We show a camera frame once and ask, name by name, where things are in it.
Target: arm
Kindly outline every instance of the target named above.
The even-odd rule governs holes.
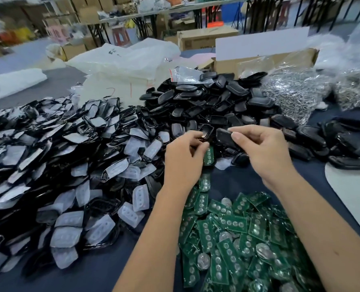
[[[360,237],[295,170],[283,133],[255,125],[230,130],[285,208],[325,289],[360,291]]]
[[[164,185],[113,292],[173,291],[176,248],[185,201],[198,181],[208,143],[189,131],[168,144]],[[192,154],[190,146],[197,146]]]

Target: person's left hand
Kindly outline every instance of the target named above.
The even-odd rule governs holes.
[[[166,146],[164,187],[170,191],[188,195],[199,180],[203,158],[210,146],[197,140],[202,135],[201,131],[190,130]]]

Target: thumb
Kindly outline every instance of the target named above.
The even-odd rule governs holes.
[[[210,144],[208,142],[203,142],[202,144],[200,144],[197,147],[196,152],[194,153],[194,158],[203,161],[204,155],[206,154],[206,151],[209,147]]]
[[[252,153],[252,151],[258,148],[258,144],[247,138],[240,132],[231,133],[231,138],[234,140],[236,144],[238,144],[248,155]]]

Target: red plastic stool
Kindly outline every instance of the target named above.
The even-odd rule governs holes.
[[[116,46],[126,46],[131,44],[129,34],[124,26],[117,26],[111,29],[112,36],[114,38],[114,44]]]

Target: dark blue table surface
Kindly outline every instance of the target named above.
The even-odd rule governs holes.
[[[332,106],[325,112],[315,111],[310,118],[309,124],[315,125],[317,122],[327,121],[335,116],[360,119],[360,110],[341,112],[338,107]],[[294,160],[294,165],[299,173],[360,235],[360,226],[326,181],[324,163],[317,160],[312,162]],[[221,198],[227,196],[233,200],[240,191],[269,192],[251,166],[247,168],[229,167],[224,171],[214,168],[211,176],[210,198],[221,200]],[[122,272],[137,239],[126,232],[113,246],[103,250],[90,251],[87,255],[79,258],[70,268],[60,270],[54,267],[47,273],[31,280],[24,279],[20,275],[22,266],[27,259],[23,258],[12,271],[0,274],[0,292],[110,292]],[[181,277],[180,260],[177,258],[174,291],[183,291]],[[192,291],[199,291],[201,285],[202,281]]]

